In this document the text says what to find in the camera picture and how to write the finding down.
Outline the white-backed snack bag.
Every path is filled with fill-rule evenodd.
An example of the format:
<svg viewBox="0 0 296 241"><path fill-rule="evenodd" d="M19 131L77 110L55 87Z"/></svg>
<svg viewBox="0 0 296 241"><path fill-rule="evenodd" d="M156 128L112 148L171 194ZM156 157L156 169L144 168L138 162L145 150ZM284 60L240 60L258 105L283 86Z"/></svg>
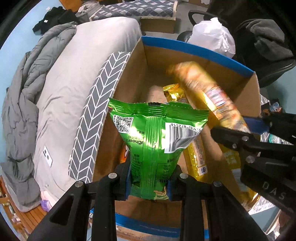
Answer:
<svg viewBox="0 0 296 241"><path fill-rule="evenodd" d="M193 61L182 62L170 66L167 72L177 78L191 102L211 111L215 124L250 133L233 101L201 65Z"/></svg>

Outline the gold biscuit pack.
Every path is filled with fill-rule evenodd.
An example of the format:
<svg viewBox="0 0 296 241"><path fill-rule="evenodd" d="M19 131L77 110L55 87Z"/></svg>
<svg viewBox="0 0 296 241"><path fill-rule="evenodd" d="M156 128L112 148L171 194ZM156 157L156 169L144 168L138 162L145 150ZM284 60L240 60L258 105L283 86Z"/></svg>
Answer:
<svg viewBox="0 0 296 241"><path fill-rule="evenodd" d="M178 84L163 87L167 101L189 103L184 90ZM183 151L188 174L197 181L208 183L208 168L201 136L198 135Z"/></svg>

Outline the green snack bag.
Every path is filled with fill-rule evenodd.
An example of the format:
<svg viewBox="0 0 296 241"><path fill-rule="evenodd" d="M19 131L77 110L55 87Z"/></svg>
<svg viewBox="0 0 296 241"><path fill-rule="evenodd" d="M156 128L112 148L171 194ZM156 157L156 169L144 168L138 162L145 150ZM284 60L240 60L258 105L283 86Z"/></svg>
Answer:
<svg viewBox="0 0 296 241"><path fill-rule="evenodd" d="M208 121L207 110L169 103L127 103L111 98L110 117L129 148L135 197L167 200L166 185L184 149Z"/></svg>

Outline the black cartoon snack bag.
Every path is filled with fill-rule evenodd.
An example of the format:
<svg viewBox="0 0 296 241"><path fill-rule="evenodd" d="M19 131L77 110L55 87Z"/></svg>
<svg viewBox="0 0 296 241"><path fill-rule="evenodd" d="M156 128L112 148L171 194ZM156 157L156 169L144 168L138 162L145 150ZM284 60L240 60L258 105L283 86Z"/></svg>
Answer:
<svg viewBox="0 0 296 241"><path fill-rule="evenodd" d="M266 114L270 113L285 113L285 110L280 105L279 99L272 99L261 106L261 111Z"/></svg>

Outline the orange Chinese snack bag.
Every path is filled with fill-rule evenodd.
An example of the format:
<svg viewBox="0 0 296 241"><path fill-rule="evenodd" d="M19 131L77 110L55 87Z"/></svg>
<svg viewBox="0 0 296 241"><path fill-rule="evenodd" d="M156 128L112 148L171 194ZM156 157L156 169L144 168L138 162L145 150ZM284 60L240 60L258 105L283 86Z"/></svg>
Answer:
<svg viewBox="0 0 296 241"><path fill-rule="evenodd" d="M129 148L126 144L123 144L121 151L120 151L120 155L119 155L119 162L120 163L124 163L127 159L127 156L129 154Z"/></svg>

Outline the teal cartoon snack bag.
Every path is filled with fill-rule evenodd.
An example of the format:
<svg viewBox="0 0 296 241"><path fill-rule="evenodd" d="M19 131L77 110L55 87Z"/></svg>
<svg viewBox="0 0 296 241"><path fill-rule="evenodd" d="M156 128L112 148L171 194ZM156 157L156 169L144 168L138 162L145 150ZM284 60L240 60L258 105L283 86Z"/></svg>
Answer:
<svg viewBox="0 0 296 241"><path fill-rule="evenodd" d="M260 135L260 141L266 142L266 143L281 144L281 145L292 145L291 143L285 141L284 139L277 137L273 134L270 134L268 132L265 132Z"/></svg>

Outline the grey fleece blanket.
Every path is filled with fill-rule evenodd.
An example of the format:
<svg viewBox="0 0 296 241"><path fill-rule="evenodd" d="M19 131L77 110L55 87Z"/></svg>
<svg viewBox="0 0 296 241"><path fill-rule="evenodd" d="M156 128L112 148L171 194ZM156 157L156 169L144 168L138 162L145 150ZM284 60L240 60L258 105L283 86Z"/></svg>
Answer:
<svg viewBox="0 0 296 241"><path fill-rule="evenodd" d="M271 19L255 19L246 29L255 37L255 49L269 61L292 58L293 53L285 43L285 34Z"/></svg>

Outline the bed with grey sheet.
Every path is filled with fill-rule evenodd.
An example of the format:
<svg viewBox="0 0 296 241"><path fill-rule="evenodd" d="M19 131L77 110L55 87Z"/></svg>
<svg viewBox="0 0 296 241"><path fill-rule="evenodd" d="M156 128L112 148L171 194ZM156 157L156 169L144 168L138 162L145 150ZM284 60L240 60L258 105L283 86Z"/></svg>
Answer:
<svg viewBox="0 0 296 241"><path fill-rule="evenodd" d="M77 26L49 73L38 99L34 178L53 206L76 182L68 166L86 97L107 57L131 52L142 36L133 18L113 17Z"/></svg>

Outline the white plastic bag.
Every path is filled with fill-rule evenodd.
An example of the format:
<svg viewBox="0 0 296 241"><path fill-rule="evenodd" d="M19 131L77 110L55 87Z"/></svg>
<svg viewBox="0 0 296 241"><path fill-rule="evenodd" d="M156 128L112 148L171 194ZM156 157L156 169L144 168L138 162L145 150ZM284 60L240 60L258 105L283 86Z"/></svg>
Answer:
<svg viewBox="0 0 296 241"><path fill-rule="evenodd" d="M234 38L217 17L194 25L188 43L212 50L228 58L233 58L236 53Z"/></svg>

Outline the grey quilted duvet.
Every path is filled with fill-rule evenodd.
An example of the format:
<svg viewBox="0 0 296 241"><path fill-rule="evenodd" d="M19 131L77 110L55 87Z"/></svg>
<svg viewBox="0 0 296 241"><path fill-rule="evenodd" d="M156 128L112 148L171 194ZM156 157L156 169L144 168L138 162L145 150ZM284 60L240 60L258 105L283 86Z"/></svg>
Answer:
<svg viewBox="0 0 296 241"><path fill-rule="evenodd" d="M6 159L1 163L1 173L21 212L36 208L41 201L33 163L39 116L36 97L51 67L76 34L76 26L76 22L69 22L44 33L20 61L6 90L1 112Z"/></svg>

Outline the patterned blue mattress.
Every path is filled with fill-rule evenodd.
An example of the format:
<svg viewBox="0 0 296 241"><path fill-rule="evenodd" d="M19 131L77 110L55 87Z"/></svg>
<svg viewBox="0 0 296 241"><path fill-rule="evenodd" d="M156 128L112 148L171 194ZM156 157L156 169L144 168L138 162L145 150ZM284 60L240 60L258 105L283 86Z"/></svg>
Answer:
<svg viewBox="0 0 296 241"><path fill-rule="evenodd" d="M129 1L110 4L95 11L89 20L96 21L118 16L175 19L177 6L177 1Z"/></svg>

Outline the black clothes pile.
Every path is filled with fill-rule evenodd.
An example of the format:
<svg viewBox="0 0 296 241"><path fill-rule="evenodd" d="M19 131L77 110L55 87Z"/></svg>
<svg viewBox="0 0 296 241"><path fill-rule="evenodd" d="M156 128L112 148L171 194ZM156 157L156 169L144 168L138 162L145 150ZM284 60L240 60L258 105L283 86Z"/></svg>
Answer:
<svg viewBox="0 0 296 241"><path fill-rule="evenodd" d="M53 7L48 11L42 20L40 20L34 27L33 32L43 35L50 28L56 25L62 25L69 22L78 23L78 18L71 9L65 10L61 6Z"/></svg>

